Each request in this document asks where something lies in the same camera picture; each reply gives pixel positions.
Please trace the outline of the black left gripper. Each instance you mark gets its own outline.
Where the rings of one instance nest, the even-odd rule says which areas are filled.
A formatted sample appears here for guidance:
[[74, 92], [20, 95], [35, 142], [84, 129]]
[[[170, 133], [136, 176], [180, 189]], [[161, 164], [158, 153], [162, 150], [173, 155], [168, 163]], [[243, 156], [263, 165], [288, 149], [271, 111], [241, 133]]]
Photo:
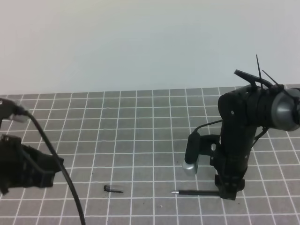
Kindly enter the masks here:
[[51, 188], [61, 169], [54, 156], [22, 144], [14, 135], [0, 137], [0, 192], [10, 188]]

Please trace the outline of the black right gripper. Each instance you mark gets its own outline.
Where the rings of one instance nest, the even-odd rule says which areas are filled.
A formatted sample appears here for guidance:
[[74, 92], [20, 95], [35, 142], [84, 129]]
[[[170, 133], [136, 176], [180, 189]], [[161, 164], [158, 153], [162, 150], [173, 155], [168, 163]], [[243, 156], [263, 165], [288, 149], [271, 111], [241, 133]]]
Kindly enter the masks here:
[[220, 135], [200, 138], [199, 154], [210, 156], [210, 165], [217, 171], [214, 182], [222, 199], [234, 201], [237, 193], [245, 187], [243, 177], [257, 130], [247, 115], [252, 95], [250, 89], [223, 94], [218, 100], [222, 118]]

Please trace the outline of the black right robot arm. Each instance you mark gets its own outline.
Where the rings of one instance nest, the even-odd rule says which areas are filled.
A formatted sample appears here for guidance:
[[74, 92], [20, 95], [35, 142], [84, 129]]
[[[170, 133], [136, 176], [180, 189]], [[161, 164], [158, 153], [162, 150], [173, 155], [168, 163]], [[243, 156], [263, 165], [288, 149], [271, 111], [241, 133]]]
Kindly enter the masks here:
[[241, 70], [235, 75], [249, 85], [223, 94], [218, 99], [220, 135], [205, 135], [206, 155], [215, 175], [216, 191], [203, 196], [235, 200], [245, 187], [244, 175], [252, 147], [269, 129], [294, 131], [300, 127], [300, 90], [286, 89], [275, 80]]

